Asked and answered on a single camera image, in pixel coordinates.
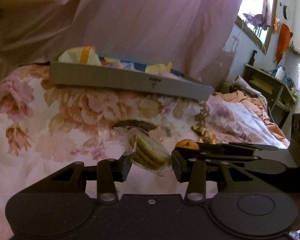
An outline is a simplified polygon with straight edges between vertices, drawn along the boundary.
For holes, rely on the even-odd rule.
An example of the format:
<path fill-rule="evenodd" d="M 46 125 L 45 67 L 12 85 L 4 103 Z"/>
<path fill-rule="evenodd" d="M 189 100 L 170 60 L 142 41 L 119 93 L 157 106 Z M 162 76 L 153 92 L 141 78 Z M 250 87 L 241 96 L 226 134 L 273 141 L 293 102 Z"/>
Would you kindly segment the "orange tangerine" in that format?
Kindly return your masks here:
<path fill-rule="evenodd" d="M 199 150 L 199 145 L 197 142 L 191 139 L 183 139 L 176 143 L 175 148 L 186 148 L 191 150 Z"/>

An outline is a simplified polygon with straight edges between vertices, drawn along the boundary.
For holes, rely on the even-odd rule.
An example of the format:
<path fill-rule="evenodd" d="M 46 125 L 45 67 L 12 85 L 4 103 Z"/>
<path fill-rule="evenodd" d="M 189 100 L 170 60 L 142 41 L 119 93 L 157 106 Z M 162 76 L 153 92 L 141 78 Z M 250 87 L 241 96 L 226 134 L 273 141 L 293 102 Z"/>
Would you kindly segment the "gold snack packet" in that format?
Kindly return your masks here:
<path fill-rule="evenodd" d="M 199 142 L 204 144 L 217 144 L 216 136 L 203 126 L 192 126 L 191 129 L 198 135 Z"/>

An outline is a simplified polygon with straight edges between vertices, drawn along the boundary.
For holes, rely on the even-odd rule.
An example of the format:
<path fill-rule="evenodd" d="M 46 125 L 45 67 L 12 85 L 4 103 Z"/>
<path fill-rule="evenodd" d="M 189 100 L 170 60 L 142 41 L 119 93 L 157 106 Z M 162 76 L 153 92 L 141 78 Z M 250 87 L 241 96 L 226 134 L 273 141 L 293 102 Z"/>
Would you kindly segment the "clear cookie pack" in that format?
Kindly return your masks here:
<path fill-rule="evenodd" d="M 159 177 L 170 175 L 172 157 L 160 141 L 139 127 L 115 127 L 114 131 L 132 164 Z"/>

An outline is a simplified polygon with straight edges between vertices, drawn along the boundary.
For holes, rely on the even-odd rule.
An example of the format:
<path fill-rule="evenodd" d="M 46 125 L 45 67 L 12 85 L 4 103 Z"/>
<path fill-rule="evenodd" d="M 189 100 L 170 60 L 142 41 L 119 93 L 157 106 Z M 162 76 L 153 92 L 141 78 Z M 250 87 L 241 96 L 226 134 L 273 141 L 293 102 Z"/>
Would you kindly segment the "dark dried meat clear packet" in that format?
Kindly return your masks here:
<path fill-rule="evenodd" d="M 139 128 L 144 130 L 145 132 L 157 130 L 158 132 L 161 131 L 163 133 L 163 135 L 159 136 L 160 139 L 164 137 L 167 138 L 172 137 L 172 132 L 168 127 L 166 126 L 160 127 L 159 125 L 147 121 L 142 121 L 142 120 L 135 120 L 135 119 L 121 120 L 113 124 L 112 128 L 126 128 L 126 129 Z"/>

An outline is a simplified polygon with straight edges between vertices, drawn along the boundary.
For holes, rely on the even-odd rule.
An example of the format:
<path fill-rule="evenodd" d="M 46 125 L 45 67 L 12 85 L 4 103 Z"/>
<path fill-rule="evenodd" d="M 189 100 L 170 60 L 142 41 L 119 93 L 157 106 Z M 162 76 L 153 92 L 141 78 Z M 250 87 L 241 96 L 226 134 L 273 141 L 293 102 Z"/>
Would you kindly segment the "orange crumpled blanket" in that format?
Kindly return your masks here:
<path fill-rule="evenodd" d="M 273 134 L 273 136 L 282 142 L 286 147 L 290 145 L 290 141 L 286 138 L 281 129 L 270 120 L 266 105 L 263 100 L 259 98 L 251 98 L 244 94 L 242 91 L 237 90 L 233 93 L 217 93 L 224 101 L 230 103 L 241 103 L 244 107 L 252 110 L 265 124 L 267 129 Z"/>

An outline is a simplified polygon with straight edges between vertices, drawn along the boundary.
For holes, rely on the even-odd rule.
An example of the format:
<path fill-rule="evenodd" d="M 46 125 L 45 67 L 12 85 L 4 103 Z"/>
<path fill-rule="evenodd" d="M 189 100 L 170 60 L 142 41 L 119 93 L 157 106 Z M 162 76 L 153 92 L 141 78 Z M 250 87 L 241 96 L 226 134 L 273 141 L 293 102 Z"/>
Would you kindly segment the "dark wooden side table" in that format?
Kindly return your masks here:
<path fill-rule="evenodd" d="M 288 86 L 267 72 L 249 64 L 245 65 L 243 79 L 266 98 L 268 115 L 279 128 L 282 128 L 296 103 Z"/>

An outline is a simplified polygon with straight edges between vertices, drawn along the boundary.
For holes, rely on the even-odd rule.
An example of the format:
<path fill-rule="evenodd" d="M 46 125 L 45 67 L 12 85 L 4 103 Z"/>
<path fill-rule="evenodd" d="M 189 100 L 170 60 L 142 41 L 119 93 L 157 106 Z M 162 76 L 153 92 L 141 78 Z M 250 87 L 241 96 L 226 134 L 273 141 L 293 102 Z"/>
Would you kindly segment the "white cup on table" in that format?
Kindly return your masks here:
<path fill-rule="evenodd" d="M 283 67 L 279 66 L 277 68 L 277 71 L 276 71 L 276 74 L 275 74 L 275 78 L 278 79 L 278 80 L 280 80 L 280 81 L 282 81 L 283 78 L 284 78 L 284 76 L 285 76 L 285 69 Z"/>

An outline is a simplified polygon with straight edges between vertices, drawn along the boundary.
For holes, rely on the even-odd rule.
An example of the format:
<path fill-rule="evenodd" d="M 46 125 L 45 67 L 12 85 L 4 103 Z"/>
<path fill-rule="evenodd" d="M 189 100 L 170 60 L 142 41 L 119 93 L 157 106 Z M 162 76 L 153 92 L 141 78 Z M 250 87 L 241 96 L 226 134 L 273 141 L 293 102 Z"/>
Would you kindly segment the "yellow snack wrapper in tray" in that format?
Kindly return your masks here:
<path fill-rule="evenodd" d="M 173 67 L 173 63 L 169 62 L 167 65 L 163 63 L 157 63 L 153 65 L 147 65 L 145 72 L 148 74 L 159 75 L 162 73 L 170 73 Z"/>

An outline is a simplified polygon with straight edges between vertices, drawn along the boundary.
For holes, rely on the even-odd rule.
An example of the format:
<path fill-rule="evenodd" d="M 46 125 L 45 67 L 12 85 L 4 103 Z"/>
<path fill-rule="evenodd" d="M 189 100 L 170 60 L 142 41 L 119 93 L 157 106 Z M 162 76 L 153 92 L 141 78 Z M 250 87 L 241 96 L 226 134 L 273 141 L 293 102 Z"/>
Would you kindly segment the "grey snack tray box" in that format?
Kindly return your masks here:
<path fill-rule="evenodd" d="M 50 82 L 56 85 L 124 89 L 206 101 L 210 86 L 125 69 L 64 62 L 50 63 Z"/>

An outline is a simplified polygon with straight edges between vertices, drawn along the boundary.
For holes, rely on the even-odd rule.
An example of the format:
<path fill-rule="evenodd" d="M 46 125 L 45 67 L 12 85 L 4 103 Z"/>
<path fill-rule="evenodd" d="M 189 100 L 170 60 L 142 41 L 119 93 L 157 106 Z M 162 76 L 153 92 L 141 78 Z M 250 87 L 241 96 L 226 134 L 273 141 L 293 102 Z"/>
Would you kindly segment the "orange hanging cloth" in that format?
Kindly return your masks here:
<path fill-rule="evenodd" d="M 280 28 L 280 34 L 277 42 L 277 49 L 275 52 L 275 59 L 274 63 L 275 66 L 278 66 L 283 58 L 284 52 L 287 50 L 290 40 L 293 37 L 293 32 L 290 31 L 290 28 L 288 25 L 283 24 Z"/>

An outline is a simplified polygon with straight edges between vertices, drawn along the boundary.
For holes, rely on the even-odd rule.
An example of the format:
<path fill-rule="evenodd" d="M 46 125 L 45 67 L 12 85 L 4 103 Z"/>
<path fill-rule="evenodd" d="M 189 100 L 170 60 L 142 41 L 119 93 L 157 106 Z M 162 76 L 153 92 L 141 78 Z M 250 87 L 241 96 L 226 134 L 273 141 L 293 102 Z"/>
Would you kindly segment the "white orange striped snack bag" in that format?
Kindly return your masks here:
<path fill-rule="evenodd" d="M 102 66 L 93 46 L 75 47 L 66 50 L 59 58 L 59 62 L 87 64 L 91 66 Z"/>

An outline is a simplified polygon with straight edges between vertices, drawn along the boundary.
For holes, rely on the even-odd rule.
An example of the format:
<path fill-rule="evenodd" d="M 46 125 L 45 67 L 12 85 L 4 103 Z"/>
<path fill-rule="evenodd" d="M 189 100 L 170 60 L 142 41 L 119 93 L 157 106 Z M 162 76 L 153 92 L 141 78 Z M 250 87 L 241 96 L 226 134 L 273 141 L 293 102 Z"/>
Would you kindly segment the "pink curtain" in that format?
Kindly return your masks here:
<path fill-rule="evenodd" d="M 73 47 L 173 68 L 213 88 L 242 0 L 0 0 L 0 81 Z"/>

